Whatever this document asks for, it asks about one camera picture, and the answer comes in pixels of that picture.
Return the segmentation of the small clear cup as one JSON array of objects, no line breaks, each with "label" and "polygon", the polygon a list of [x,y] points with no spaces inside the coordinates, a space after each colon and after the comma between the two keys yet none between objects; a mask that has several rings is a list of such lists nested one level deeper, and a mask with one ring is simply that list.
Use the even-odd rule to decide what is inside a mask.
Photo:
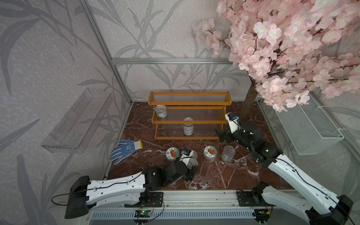
[{"label": "small clear cup", "polygon": [[197,167],[198,166],[198,161],[194,158],[188,158],[188,163],[187,163],[187,167],[189,169],[192,169],[192,167]]}]

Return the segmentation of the tomato lid jar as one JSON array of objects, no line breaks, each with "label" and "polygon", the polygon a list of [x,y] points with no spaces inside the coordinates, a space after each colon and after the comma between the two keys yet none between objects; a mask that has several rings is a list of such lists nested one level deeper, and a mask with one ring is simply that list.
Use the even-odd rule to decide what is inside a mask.
[{"label": "tomato lid jar", "polygon": [[203,155],[205,157],[205,162],[210,164],[216,160],[218,151],[214,146],[209,145],[204,148]]},{"label": "tomato lid jar", "polygon": [[180,151],[176,147],[171,147],[166,151],[166,159],[169,161],[175,161],[180,157]]}]

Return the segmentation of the black label can bottom shelf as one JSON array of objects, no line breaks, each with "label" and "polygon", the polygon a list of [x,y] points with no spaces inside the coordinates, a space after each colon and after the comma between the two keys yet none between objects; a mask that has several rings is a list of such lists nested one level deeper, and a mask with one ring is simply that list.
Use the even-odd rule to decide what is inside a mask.
[{"label": "black label can bottom shelf", "polygon": [[184,121],[187,122],[187,123],[183,124],[184,135],[192,136],[194,134],[194,124],[192,123],[194,121],[194,119],[187,117],[184,119]]}]

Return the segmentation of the silver pull-tab can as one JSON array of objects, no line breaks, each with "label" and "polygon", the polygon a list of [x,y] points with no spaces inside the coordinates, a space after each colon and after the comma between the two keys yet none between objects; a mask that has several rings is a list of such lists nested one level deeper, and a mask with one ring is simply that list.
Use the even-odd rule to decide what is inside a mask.
[{"label": "silver pull-tab can", "polygon": [[165,105],[156,105],[154,109],[158,118],[164,119],[167,117],[167,107]]}]

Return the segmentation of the small red label plastic cup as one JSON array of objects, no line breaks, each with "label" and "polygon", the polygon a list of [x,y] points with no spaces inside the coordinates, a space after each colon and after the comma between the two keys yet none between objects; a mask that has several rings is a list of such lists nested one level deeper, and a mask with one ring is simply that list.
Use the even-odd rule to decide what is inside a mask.
[{"label": "small red label plastic cup", "polygon": [[193,158],[193,159],[197,159],[198,154],[197,154],[197,152],[195,152],[195,151],[191,151],[191,153],[190,153],[189,156],[190,156],[191,158]]}]

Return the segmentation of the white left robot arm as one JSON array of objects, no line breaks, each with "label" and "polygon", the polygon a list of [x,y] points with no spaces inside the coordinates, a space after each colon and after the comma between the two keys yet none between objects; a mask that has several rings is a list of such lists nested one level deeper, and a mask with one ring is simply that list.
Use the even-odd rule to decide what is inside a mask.
[{"label": "white left robot arm", "polygon": [[148,217],[148,214],[141,212],[142,208],[164,207],[162,189],[181,179],[192,181],[198,169],[196,159],[185,157],[167,166],[151,166],[142,172],[117,179],[96,181],[82,176],[66,194],[68,200],[64,218],[79,218],[93,209],[110,206],[138,208],[139,217]]}]

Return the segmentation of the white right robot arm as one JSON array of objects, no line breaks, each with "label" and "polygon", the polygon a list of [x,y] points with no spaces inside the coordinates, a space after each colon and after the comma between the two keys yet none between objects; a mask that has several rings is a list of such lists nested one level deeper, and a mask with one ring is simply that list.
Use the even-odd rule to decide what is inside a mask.
[{"label": "white right robot arm", "polygon": [[216,130],[219,140],[246,148],[253,160],[282,177],[303,196],[300,199],[261,182],[252,189],[253,198],[280,207],[310,225],[344,225],[351,220],[353,201],[348,196],[338,196],[308,176],[281,149],[264,141],[256,124],[241,121],[232,112],[225,118],[230,129]]}]

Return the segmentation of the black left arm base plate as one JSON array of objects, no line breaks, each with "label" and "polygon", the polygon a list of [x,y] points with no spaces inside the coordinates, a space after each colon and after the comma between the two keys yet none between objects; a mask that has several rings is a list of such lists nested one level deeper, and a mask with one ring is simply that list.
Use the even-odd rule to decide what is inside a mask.
[{"label": "black left arm base plate", "polygon": [[142,208],[142,207],[155,207],[159,208],[164,206],[163,192],[143,192],[140,194],[139,200],[134,204],[124,204],[125,208]]}]

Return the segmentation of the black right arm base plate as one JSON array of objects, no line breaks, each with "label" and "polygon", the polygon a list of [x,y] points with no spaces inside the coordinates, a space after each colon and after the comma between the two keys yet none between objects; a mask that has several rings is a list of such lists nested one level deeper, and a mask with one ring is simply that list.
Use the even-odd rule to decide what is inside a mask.
[{"label": "black right arm base plate", "polygon": [[236,190],[236,196],[240,207],[266,207],[267,203],[261,194],[253,193],[253,191]]}]

